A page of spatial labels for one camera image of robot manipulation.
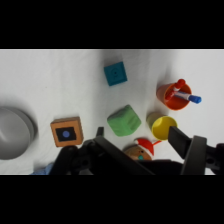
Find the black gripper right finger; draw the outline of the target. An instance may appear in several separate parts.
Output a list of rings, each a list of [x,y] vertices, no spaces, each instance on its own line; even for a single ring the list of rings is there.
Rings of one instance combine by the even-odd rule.
[[[168,142],[184,160],[181,175],[203,175],[206,167],[207,139],[189,138],[175,126],[169,128]]]

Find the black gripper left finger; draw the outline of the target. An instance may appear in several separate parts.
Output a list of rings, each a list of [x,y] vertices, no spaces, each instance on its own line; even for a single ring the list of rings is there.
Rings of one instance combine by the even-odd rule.
[[[134,161],[104,137],[94,139],[97,148],[94,173],[99,175],[152,175],[152,172]]]

